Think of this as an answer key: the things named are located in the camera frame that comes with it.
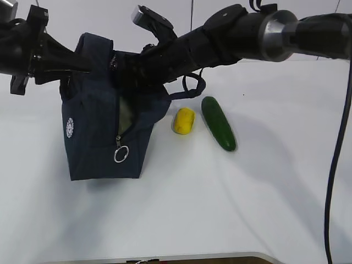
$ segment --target white table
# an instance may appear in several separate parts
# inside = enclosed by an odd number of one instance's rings
[[[51,13],[48,31],[74,48],[79,26],[66,38],[55,28],[59,20],[70,25],[70,12],[66,20]],[[179,34],[187,31],[187,23],[179,26]],[[86,27],[94,31],[94,23]],[[120,48],[117,35],[111,38]],[[132,51],[140,48],[135,41]],[[206,69],[204,96],[222,105],[238,140],[235,153],[207,130],[202,98],[182,100],[156,125],[140,179],[80,182],[69,180],[58,83],[31,82],[19,97],[1,75],[0,263],[225,256],[326,263],[323,205],[347,74],[346,62],[330,60]],[[182,89],[180,82],[167,87]],[[170,128],[182,106],[197,111],[188,136]],[[332,203],[336,263],[352,262],[351,147],[349,126]]]

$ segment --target zipper pull ring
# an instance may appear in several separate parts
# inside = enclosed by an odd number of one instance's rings
[[[120,135],[117,135],[117,137],[116,137],[116,146],[117,146],[117,149],[115,150],[114,161],[116,163],[124,162],[125,159],[127,159],[130,150],[127,146],[121,146],[121,136]],[[124,155],[124,157],[122,159],[117,160],[117,154],[119,153],[119,151],[121,151],[123,149],[126,149],[125,150],[126,154]]]

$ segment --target black cable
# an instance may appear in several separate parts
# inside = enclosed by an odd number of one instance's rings
[[[343,18],[347,24],[349,29],[351,38],[352,38],[352,22],[347,15],[341,14],[332,14],[333,17]],[[352,55],[352,44],[350,47],[350,57]],[[325,245],[325,252],[326,258],[329,264],[333,264],[331,251],[330,251],[330,237],[329,237],[329,228],[330,228],[330,207],[331,207],[331,198],[332,198],[332,189],[334,185],[335,173],[337,164],[339,161],[339,156],[342,148],[343,138],[346,132],[348,116],[351,109],[351,101],[352,101],[352,60],[350,60],[350,69],[349,69],[349,77],[348,77],[348,84],[347,84],[347,92],[346,92],[346,99],[345,105],[343,109],[341,124],[339,128],[339,133],[337,136],[337,141],[335,145],[334,155],[331,161],[330,171],[329,171],[329,178],[328,178],[328,185],[326,191],[326,199],[325,199],[325,211],[324,211],[324,245]]]

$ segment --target metal ring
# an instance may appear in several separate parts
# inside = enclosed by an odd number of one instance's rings
[[[125,156],[123,157],[123,159],[121,159],[120,161],[118,161],[118,160],[116,160],[116,155],[117,155],[117,153],[119,153],[119,151],[122,150],[122,149],[126,149],[126,154],[125,154]],[[124,162],[125,159],[127,159],[129,152],[130,152],[130,150],[129,150],[129,148],[128,148],[127,146],[122,146],[122,147],[118,148],[118,149],[115,151],[115,154],[114,154],[114,161],[115,161],[116,163]]]

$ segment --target round logo patch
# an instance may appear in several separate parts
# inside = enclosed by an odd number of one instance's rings
[[[67,138],[71,138],[73,135],[73,129],[74,129],[74,124],[73,124],[73,119],[69,118],[66,124],[66,136]]]

